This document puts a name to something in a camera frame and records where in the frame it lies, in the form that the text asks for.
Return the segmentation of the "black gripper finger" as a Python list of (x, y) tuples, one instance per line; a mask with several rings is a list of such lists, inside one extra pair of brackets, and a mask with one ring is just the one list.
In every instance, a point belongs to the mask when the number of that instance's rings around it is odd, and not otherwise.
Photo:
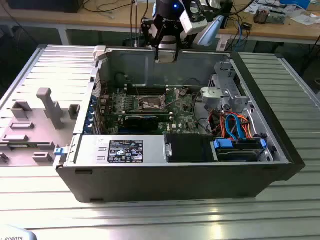
[(159, 45), (161, 43), (161, 30), (156, 27), (153, 21), (142, 21), (140, 24), (143, 33), (144, 43), (155, 51), (154, 60), (159, 60)]
[(185, 39), (181, 40), (181, 34), (179, 32), (175, 32), (174, 34), (176, 39), (176, 48), (175, 48), (175, 55), (174, 55), (174, 62), (178, 60), (180, 50), (190, 49), (194, 40), (195, 34), (187, 35)]

